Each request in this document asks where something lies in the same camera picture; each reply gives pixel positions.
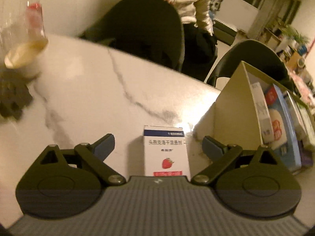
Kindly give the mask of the blue medicine box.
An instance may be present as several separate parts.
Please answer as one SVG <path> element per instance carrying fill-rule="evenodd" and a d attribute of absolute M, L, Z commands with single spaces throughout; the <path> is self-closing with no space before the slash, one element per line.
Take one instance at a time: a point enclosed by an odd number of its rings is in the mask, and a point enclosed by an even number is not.
<path fill-rule="evenodd" d="M 275 84 L 271 85 L 265 92 L 265 100 L 274 136 L 274 141 L 269 146 L 286 167 L 295 172 L 302 167 L 301 155 L 293 120 L 281 89 Z"/>

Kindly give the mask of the dark chair near woman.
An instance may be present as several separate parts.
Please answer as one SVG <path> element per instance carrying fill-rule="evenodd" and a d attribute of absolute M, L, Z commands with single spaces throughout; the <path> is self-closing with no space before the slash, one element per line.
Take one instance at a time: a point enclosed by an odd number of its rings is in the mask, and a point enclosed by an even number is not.
<path fill-rule="evenodd" d="M 163 0 L 121 0 L 79 37 L 182 70 L 183 24 L 176 9 Z"/>

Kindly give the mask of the small white purple box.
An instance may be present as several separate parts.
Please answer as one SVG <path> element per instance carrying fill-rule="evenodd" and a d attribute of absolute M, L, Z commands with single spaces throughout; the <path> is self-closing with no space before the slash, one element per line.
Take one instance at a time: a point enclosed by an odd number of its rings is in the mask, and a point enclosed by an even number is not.
<path fill-rule="evenodd" d="M 145 176 L 191 178 L 185 133 L 181 127 L 144 127 Z"/>

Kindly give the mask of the white paper bowl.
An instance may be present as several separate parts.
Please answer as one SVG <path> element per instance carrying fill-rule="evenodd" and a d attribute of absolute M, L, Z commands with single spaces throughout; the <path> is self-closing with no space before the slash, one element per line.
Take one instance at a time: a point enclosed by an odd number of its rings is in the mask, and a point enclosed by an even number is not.
<path fill-rule="evenodd" d="M 13 70 L 26 78 L 35 77 L 40 73 L 37 63 L 38 56 L 45 50 L 47 38 L 20 43 L 9 49 L 4 57 L 6 69 Z"/>

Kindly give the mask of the potted green plant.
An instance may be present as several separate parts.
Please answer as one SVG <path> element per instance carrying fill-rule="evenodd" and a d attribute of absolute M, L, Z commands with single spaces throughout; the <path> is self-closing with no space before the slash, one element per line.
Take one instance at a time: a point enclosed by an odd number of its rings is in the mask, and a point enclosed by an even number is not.
<path fill-rule="evenodd" d="M 299 33 L 294 27 L 291 25 L 286 25 L 282 28 L 282 34 L 286 36 L 289 40 L 295 40 L 299 45 L 307 45 L 310 41 L 308 36 L 305 36 Z"/>

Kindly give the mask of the woman in white jacket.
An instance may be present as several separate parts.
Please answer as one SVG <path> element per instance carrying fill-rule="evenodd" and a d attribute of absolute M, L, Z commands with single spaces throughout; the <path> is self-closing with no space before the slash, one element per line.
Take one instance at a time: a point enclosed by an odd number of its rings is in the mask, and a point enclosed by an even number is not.
<path fill-rule="evenodd" d="M 182 73 L 205 81 L 215 56 L 217 41 L 209 15 L 211 0 L 164 0 L 172 5 L 183 24 Z"/>

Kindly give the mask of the large cardboard sorting box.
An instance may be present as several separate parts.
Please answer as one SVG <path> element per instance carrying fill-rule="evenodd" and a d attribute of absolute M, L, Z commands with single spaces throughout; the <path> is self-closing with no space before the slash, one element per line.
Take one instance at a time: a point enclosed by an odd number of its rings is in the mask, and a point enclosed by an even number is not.
<path fill-rule="evenodd" d="M 212 132 L 204 132 L 224 145 L 237 144 L 245 150 L 253 150 L 264 143 L 251 84 L 259 82 L 264 96 L 273 84 L 278 86 L 288 105 L 296 132 L 302 167 L 314 165 L 314 120 L 307 105 L 292 91 L 252 65 L 242 61 L 217 97 L 209 112 Z"/>

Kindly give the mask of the white bear cough medicine box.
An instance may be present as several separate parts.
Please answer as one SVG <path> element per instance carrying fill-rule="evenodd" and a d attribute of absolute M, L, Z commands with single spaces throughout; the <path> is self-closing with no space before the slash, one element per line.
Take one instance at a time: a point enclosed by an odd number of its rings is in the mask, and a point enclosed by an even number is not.
<path fill-rule="evenodd" d="M 271 143 L 274 141 L 273 127 L 262 87 L 259 82 L 256 82 L 251 84 L 250 88 L 258 115 L 263 141 L 264 143 Z"/>

